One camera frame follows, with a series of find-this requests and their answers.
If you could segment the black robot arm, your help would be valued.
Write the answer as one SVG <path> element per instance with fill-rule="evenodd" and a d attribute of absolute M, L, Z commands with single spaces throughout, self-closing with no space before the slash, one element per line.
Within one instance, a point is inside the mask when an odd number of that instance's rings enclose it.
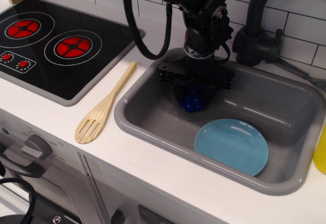
<path fill-rule="evenodd" d="M 230 89 L 235 73 L 222 67 L 229 58 L 215 60 L 215 51 L 226 42 L 233 28 L 226 0 L 163 0 L 178 5 L 186 26 L 184 56 L 163 62 L 160 80 L 170 82 L 176 101 L 187 112 L 203 110 L 219 89 Z"/>

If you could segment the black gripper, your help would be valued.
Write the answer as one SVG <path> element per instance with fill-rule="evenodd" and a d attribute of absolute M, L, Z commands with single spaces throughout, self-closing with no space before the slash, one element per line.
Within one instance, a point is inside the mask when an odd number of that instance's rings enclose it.
<path fill-rule="evenodd" d="M 218 89 L 230 89 L 235 73 L 215 61 L 214 58 L 198 60 L 185 56 L 164 61 L 159 66 L 160 80 L 173 85 L 178 103 L 189 95 L 189 87 L 203 88 L 203 105 L 208 106 Z"/>

